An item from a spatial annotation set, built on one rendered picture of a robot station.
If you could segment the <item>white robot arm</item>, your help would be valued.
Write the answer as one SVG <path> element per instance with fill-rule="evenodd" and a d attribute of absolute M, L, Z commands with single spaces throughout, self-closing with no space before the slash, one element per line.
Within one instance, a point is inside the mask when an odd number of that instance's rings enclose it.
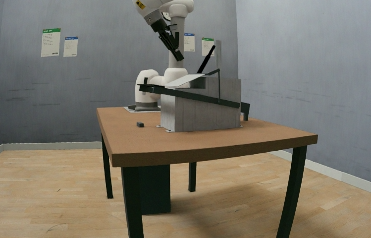
<path fill-rule="evenodd" d="M 168 12 L 170 25 L 166 26 L 178 44 L 178 49 L 184 57 L 184 29 L 185 18 L 188 13 L 194 10 L 193 0 L 132 0 L 135 8 L 143 16 L 148 25 L 154 24 L 161 20 L 161 12 Z M 188 75 L 184 67 L 184 59 L 177 61 L 171 51 L 169 51 L 169 68 L 165 71 L 164 76 L 151 70 L 143 70 L 138 75 L 135 86 L 135 104 L 129 105 L 128 109 L 136 112 L 142 111 L 160 111 L 158 100 L 160 94 L 139 91 L 137 84 L 155 84 L 164 86 L 174 80 Z"/>

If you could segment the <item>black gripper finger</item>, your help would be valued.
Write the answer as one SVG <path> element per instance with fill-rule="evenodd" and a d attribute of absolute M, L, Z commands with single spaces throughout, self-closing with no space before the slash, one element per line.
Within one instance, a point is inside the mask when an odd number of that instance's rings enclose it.
<path fill-rule="evenodd" d="M 160 34 L 159 38 L 161 39 L 161 41 L 164 43 L 164 45 L 167 47 L 168 50 L 170 50 L 172 52 L 172 54 L 174 55 L 175 59 L 177 61 L 179 61 L 179 59 L 177 58 L 176 54 L 174 53 L 174 51 L 172 51 L 172 47 L 170 46 L 170 44 L 168 43 L 167 40 L 165 40 L 163 38 L 163 36 Z"/>
<path fill-rule="evenodd" d="M 163 33 L 161 33 L 161 35 L 164 37 L 165 40 L 168 41 L 168 43 L 170 44 L 170 46 L 172 47 L 172 51 L 174 51 L 174 53 L 176 54 L 177 58 L 179 59 L 179 61 L 183 60 L 184 57 L 183 55 L 181 54 L 180 50 L 178 49 L 178 44 L 172 34 L 171 31 L 166 31 L 166 35 L 167 35 L 167 38 L 165 37 L 165 35 Z"/>

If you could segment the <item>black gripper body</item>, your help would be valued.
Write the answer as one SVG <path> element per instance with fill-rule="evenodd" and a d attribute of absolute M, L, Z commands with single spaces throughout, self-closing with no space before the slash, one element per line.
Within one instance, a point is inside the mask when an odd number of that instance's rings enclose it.
<path fill-rule="evenodd" d="M 161 20 L 155 22 L 154 24 L 150 25 L 153 29 L 153 31 L 156 33 L 158 32 L 159 34 L 163 33 L 165 35 L 165 37 L 167 38 L 167 35 L 166 35 L 166 22 L 164 21 L 164 19 L 162 18 Z M 168 30 L 167 30 L 168 31 Z"/>

